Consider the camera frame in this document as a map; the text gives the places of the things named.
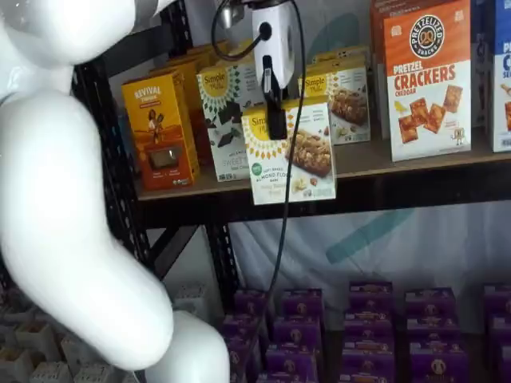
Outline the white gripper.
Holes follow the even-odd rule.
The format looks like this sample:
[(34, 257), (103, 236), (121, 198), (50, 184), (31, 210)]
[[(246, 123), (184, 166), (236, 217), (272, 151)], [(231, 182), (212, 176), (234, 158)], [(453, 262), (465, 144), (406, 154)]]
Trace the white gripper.
[(253, 35), (259, 38), (253, 49), (255, 70), (267, 106), (268, 135), (270, 140), (286, 140), (282, 100), (295, 71), (294, 6), (291, 1), (254, 1), (251, 9)]

